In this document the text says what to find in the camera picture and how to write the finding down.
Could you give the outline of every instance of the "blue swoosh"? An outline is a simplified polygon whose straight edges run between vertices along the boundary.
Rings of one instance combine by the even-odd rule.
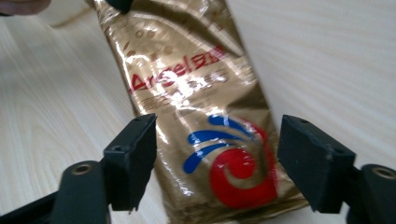
[[[224,133],[220,131],[202,130],[189,134],[188,141],[191,145],[199,144],[205,141],[216,140],[216,139],[234,139],[245,141],[235,135]]]
[[[216,150],[220,147],[228,147],[228,146],[232,146],[233,144],[226,144],[226,143],[219,143],[219,144],[215,144],[209,147],[203,147],[200,150],[192,153],[192,155],[190,155],[186,161],[184,161],[184,165],[183,165],[183,169],[184,172],[186,172],[187,174],[191,174],[192,172],[194,172],[194,170],[197,168],[198,164],[201,162],[201,160],[210,152],[212,152],[213,150]]]
[[[254,138],[254,136],[251,133],[249,133],[242,125],[240,125],[233,119],[228,119],[228,117],[223,117],[223,116],[219,116],[219,115],[211,115],[211,116],[209,116],[208,121],[209,121],[209,123],[211,123],[213,125],[221,125],[221,126],[226,126],[226,127],[236,129],[239,132],[244,133],[249,138]]]

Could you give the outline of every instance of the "black object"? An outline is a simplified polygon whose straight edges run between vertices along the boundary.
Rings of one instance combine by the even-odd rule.
[[[356,154],[310,122],[283,117],[277,156],[314,211],[339,213],[346,202],[349,224],[396,223],[396,172],[358,170]]]
[[[0,217],[0,224],[110,223],[107,206],[137,210],[157,156],[155,115],[133,119],[98,161],[64,171],[60,188]]]
[[[106,0],[109,5],[119,10],[121,13],[127,13],[131,9],[134,0]]]

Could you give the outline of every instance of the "gold package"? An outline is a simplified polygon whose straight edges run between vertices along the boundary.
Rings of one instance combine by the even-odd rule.
[[[168,223],[257,223],[306,205],[277,162],[271,112],[224,0],[135,0],[127,14],[93,5],[136,115],[158,116]]]

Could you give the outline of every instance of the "table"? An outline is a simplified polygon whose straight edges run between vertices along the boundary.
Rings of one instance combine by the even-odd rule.
[[[229,6],[279,130],[308,119],[358,154],[396,163],[396,2],[237,1]],[[93,12],[52,29],[0,19],[0,214],[57,190],[62,171],[102,150],[134,117]],[[343,223],[301,209],[265,223]],[[151,178],[139,212],[113,223],[165,223]]]

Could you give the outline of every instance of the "shiny gold wrapper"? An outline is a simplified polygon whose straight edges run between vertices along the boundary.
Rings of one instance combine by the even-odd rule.
[[[276,160],[259,80],[223,0],[93,0],[137,114],[156,113],[169,223],[257,223],[306,205]]]

